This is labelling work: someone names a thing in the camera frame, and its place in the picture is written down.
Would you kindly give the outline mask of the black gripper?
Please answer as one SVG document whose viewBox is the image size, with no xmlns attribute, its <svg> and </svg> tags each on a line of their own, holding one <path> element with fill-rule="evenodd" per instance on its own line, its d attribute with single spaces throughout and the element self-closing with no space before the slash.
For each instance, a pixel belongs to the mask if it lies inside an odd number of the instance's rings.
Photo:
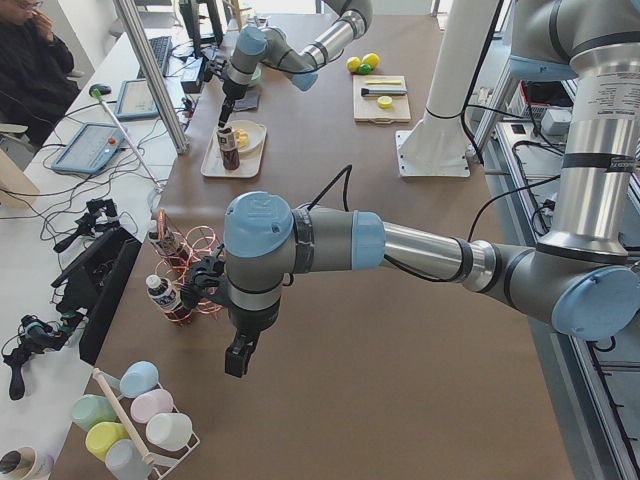
<svg viewBox="0 0 640 480">
<path fill-rule="evenodd" d="M 231 284 L 225 274 L 225 261 L 205 256 L 189 267 L 180 297 L 184 305 L 193 310 L 201 300 L 209 300 L 227 309 L 236 335 L 225 351 L 225 373 L 244 376 L 257 348 L 262 331 L 277 320 L 280 301 L 259 310 L 250 310 L 231 299 Z"/>
<path fill-rule="evenodd" d="M 234 55 L 229 60 L 212 59 L 205 63 L 204 80 L 217 77 L 222 81 L 226 98 L 221 107 L 218 127 L 224 128 L 234 111 L 235 101 L 245 96 L 250 83 L 250 57 Z"/>
</svg>

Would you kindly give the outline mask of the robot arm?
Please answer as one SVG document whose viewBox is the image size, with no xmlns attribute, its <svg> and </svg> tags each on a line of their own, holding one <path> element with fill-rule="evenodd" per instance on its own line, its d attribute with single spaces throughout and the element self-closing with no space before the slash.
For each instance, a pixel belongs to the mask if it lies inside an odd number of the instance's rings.
<svg viewBox="0 0 640 480">
<path fill-rule="evenodd" d="M 240 30 L 229 58 L 221 65 L 224 101 L 218 126 L 227 126 L 236 103 L 244 98 L 258 66 L 282 73 L 301 91 L 316 82 L 318 71 L 342 54 L 351 42 L 363 37 L 373 20 L 369 1 L 327 1 L 337 15 L 331 25 L 304 48 L 290 43 L 283 29 L 248 25 Z"/>
<path fill-rule="evenodd" d="M 277 319 L 286 275 L 388 263 L 431 282 L 455 282 L 557 331 L 596 341 L 639 308 L 639 277 L 618 239 L 639 141 L 639 5 L 635 1 L 520 1 L 512 70 L 578 82 L 550 231 L 532 248 L 469 242 L 312 202 L 293 209 L 249 192 L 225 214 L 223 243 L 193 265 L 185 307 L 228 310 L 236 335 L 225 370 L 240 377 Z"/>
</svg>

